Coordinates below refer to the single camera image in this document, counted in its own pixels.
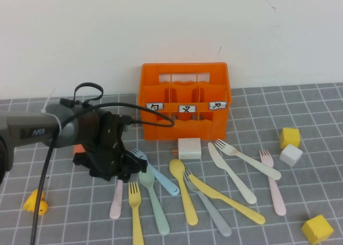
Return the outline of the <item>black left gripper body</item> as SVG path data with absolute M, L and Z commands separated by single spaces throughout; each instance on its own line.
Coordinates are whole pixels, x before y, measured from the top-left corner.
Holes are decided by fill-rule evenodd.
M 125 167 L 126 149 L 121 140 L 125 125 L 132 123 L 132 117 L 106 113 L 100 118 L 99 132 L 95 140 L 83 142 L 84 152 L 75 153 L 73 163 L 84 166 L 89 175 L 110 181 L 118 170 Z

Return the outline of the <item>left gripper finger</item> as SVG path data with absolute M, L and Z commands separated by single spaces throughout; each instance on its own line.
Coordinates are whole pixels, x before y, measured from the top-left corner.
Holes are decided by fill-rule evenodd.
M 124 183 L 128 183 L 128 181 L 130 180 L 131 174 L 133 174 L 134 172 L 135 172 L 135 169 L 121 167 L 117 173 L 118 180 L 121 180 Z
M 142 157 L 132 153 L 127 152 L 125 154 L 125 167 L 130 173 L 146 173 L 148 163 Z

